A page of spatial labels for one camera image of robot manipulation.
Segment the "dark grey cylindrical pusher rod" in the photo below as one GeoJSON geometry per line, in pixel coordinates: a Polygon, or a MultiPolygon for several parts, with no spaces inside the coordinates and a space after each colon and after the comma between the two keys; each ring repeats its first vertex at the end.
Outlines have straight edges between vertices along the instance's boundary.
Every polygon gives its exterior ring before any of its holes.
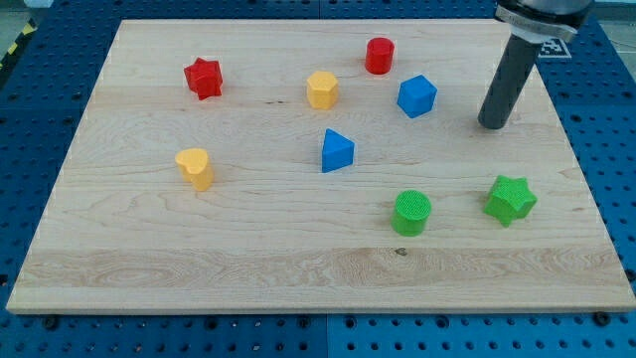
{"type": "Polygon", "coordinates": [[[513,111],[541,49],[512,34],[478,114],[487,129],[503,128],[513,111]]]}

